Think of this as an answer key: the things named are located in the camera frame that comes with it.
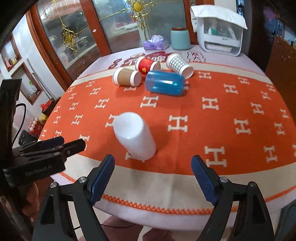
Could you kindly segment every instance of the white towel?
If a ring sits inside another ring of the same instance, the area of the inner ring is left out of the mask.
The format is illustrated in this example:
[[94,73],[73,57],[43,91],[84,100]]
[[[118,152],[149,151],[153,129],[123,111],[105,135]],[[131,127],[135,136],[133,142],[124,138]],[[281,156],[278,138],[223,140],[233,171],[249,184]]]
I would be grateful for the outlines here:
[[231,11],[228,8],[215,5],[198,5],[190,7],[191,22],[193,31],[197,32],[198,18],[218,18],[230,23],[234,23],[244,29],[248,29],[246,21],[242,15]]

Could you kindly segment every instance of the metal screw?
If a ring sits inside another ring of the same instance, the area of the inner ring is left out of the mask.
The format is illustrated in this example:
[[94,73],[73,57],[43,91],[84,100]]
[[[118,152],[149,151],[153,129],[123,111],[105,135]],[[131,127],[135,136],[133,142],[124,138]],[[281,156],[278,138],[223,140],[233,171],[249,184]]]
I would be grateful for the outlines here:
[[50,184],[50,188],[55,188],[57,186],[57,183],[56,182],[53,182]]
[[228,182],[228,179],[227,179],[227,177],[221,177],[220,181],[223,183],[226,183],[226,182]]
[[86,180],[87,180],[86,177],[81,177],[81,178],[78,179],[78,181],[79,181],[80,183],[84,183]]
[[255,182],[250,182],[250,186],[251,186],[252,188],[255,188],[255,187],[257,187],[257,184],[256,184]]

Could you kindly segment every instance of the white checkered paper cup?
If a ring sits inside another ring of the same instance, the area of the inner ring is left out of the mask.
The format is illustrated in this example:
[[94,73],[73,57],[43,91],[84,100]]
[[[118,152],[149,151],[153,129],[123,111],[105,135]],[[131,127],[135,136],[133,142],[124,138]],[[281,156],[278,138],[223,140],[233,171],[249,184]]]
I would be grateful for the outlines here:
[[173,53],[168,56],[166,65],[169,69],[173,70],[177,74],[184,76],[185,79],[190,78],[194,72],[193,67],[177,53]]

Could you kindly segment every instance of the paper cup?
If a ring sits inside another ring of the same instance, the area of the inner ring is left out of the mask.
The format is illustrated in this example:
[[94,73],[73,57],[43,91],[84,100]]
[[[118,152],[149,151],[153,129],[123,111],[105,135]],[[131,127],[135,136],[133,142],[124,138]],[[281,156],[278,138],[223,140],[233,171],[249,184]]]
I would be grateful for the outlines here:
[[138,70],[132,70],[128,68],[117,68],[112,76],[114,84],[119,86],[133,86],[137,87],[141,83],[142,75]]
[[185,79],[190,78],[194,72],[193,67],[177,53],[168,56],[166,66],[174,72],[184,76]]
[[160,70],[160,62],[141,56],[137,59],[135,67],[136,70],[139,70],[142,74],[147,74],[150,70]]
[[145,161],[152,158],[156,145],[147,123],[134,112],[124,112],[113,121],[117,140],[134,159]]

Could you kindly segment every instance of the orange tablecloth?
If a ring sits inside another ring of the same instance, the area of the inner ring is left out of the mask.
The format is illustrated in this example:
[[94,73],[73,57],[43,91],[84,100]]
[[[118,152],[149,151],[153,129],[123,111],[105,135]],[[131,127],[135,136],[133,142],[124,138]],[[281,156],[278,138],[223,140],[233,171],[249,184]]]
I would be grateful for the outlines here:
[[[293,190],[295,126],[270,80],[228,66],[193,66],[197,70],[181,97],[150,93],[144,84],[115,86],[114,70],[75,82],[40,137],[86,141],[86,150],[66,162],[64,176],[75,180],[87,175],[97,161],[112,154],[116,168],[104,198],[179,215],[211,212],[191,171],[196,154],[232,182],[257,182],[266,201]],[[117,141],[112,122],[126,111],[138,113],[148,123],[157,146],[152,159],[132,159]]]

